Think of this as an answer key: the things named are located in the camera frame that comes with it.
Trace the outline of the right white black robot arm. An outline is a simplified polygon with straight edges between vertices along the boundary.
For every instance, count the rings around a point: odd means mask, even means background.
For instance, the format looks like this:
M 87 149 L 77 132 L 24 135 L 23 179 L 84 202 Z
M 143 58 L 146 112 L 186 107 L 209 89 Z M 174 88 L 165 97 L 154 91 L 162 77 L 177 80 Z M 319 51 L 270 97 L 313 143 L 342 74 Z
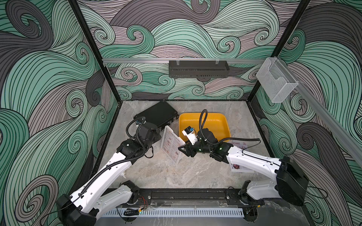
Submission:
M 281 198 L 295 206 L 304 205 L 309 178 L 302 168 L 287 156 L 283 159 L 266 157 L 227 142 L 218 145 L 201 141 L 194 144 L 187 142 L 178 147 L 178 150 L 188 157 L 194 157 L 197 153 L 208 153 L 218 162 L 245 167 L 269 178 L 265 181 L 245 183 L 240 196 L 248 201 Z

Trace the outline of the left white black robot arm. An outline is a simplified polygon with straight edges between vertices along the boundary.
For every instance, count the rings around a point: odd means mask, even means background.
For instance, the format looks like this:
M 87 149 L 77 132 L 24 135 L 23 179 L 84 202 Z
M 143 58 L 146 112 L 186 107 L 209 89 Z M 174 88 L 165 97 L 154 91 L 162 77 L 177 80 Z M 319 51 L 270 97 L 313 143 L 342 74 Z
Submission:
M 110 193 L 106 190 L 160 139 L 160 129 L 156 125 L 141 123 L 135 135 L 123 141 L 106 165 L 85 185 L 56 201 L 61 223 L 64 226 L 94 226 L 115 207 L 136 203 L 140 189 L 131 181 Z

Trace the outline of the red specials menu sheet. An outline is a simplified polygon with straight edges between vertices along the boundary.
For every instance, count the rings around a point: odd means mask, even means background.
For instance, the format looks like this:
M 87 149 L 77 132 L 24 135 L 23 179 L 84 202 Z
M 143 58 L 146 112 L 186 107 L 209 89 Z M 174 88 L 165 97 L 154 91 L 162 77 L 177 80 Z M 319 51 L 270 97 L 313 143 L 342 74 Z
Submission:
M 255 171 L 249 168 L 244 160 L 240 160 L 240 158 L 236 157 L 240 151 L 237 151 L 237 148 L 240 150 L 246 149 L 248 150 L 248 144 L 246 141 L 231 141 L 230 142 L 233 147 L 229 150 L 232 153 L 228 154 L 227 160 L 229 162 L 229 166 L 232 172 L 239 172 L 239 173 L 254 173 Z

